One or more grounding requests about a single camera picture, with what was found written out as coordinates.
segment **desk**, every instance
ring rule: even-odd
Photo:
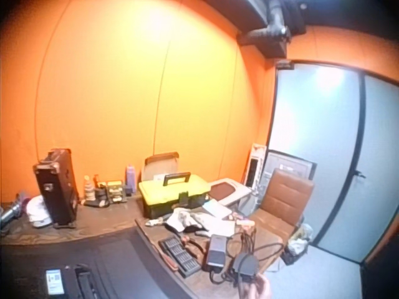
[[[135,219],[143,217],[141,195],[128,197],[123,204],[106,208],[79,206],[76,229],[55,229],[51,225],[36,229],[26,215],[13,220],[9,234],[1,238],[2,245],[39,245],[80,240],[109,234],[136,226]]]
[[[144,231],[145,235],[158,247],[158,241],[172,237],[174,234],[163,226],[156,227],[146,227],[145,222],[146,219],[139,219],[138,225]],[[194,234],[188,234],[192,239],[197,241],[202,247],[208,248],[209,238],[196,236]],[[281,238],[277,235],[265,230],[261,227],[257,227],[256,232],[256,241],[255,248],[260,247],[262,245],[271,244],[275,242],[282,242]],[[232,256],[235,256],[241,248],[241,241],[239,241],[239,236],[236,236],[233,240],[229,242],[228,250]],[[272,254],[279,247],[269,247],[264,250],[260,250],[255,253],[255,256],[259,259]],[[262,261],[260,263],[260,270],[264,272],[265,269],[270,266],[270,264],[274,261],[275,257],[272,257],[268,260]],[[226,265],[230,264],[231,259],[228,257]],[[178,272],[175,272],[175,275],[181,279],[195,294],[198,295],[199,298],[238,298],[237,288],[233,288],[232,283],[224,282],[221,285],[214,285],[209,280],[209,273],[200,270],[199,272],[192,274],[190,277],[183,278]],[[215,280],[219,280],[219,275],[215,275]]]
[[[9,225],[9,235],[1,238],[2,245],[37,245],[53,244],[79,240],[89,237],[100,236],[122,229],[136,226],[135,220],[138,219],[140,227],[147,236],[158,245],[158,240],[172,235],[164,227],[145,227],[147,219],[143,218],[143,206],[141,196],[137,195],[128,199],[125,204],[114,204],[105,209],[79,206],[77,214],[76,229],[54,229],[52,226],[42,229],[31,227],[26,216],[22,216]],[[203,247],[207,248],[209,241],[206,237],[193,237]],[[273,242],[281,242],[280,237],[273,233],[257,228],[256,247]],[[231,254],[238,252],[239,242],[231,241],[229,251]],[[276,248],[269,248],[256,253],[261,258],[272,253]],[[261,263],[261,271],[265,270],[272,259]],[[179,273],[175,273],[183,283],[185,283],[200,298],[238,298],[236,288],[228,282],[222,285],[213,285],[209,280],[209,273],[200,271],[184,279]]]

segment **black case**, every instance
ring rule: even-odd
[[[70,149],[52,149],[33,170],[53,226],[74,228],[79,194]]]

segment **power adapter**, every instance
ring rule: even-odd
[[[212,235],[209,242],[208,254],[206,256],[205,267],[207,271],[220,273],[226,263],[227,237],[222,235]]]
[[[259,261],[252,254],[241,252],[233,262],[234,280],[238,281],[238,275],[244,282],[251,283],[259,271]]]

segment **hand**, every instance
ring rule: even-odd
[[[245,287],[246,299],[271,299],[272,292],[269,280],[262,274],[257,274],[255,281]]]

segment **door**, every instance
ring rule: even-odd
[[[399,204],[399,87],[365,77],[366,115],[357,174],[319,247],[361,262]]]
[[[356,72],[295,64],[279,70],[269,149],[317,164],[315,188],[304,211],[314,236],[337,202],[352,162],[360,89]]]

